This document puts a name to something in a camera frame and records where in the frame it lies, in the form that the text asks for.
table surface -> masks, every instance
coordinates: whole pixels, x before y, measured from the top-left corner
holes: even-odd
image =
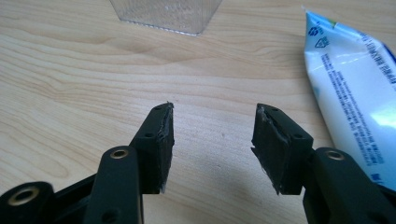
[[[107,0],[0,0],[0,193],[63,189],[127,145],[155,105],[175,104],[166,192],[147,223],[305,223],[250,150],[257,103],[332,140],[304,66],[302,5],[396,50],[394,0],[223,0],[198,37],[119,21]]]

clear plastic cup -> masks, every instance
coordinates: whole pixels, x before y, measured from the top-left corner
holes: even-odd
[[[221,0],[110,0],[121,21],[199,35]]]

wooden table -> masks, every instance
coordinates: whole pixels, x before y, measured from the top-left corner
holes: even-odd
[[[0,0],[0,193],[95,173],[169,101],[174,157],[165,194],[144,196],[147,223],[305,223],[302,197],[277,196],[250,150],[257,103],[332,146],[302,4],[396,51],[394,0],[223,0],[198,37],[121,22],[108,0]]]

wood grain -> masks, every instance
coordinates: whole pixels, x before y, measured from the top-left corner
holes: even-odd
[[[95,173],[170,101],[174,158],[166,193],[144,197],[147,223],[305,223],[302,197],[277,196],[249,149],[257,103],[332,146],[301,5],[396,50],[394,0],[223,0],[198,37],[120,22],[106,0],[0,0],[0,193]]]

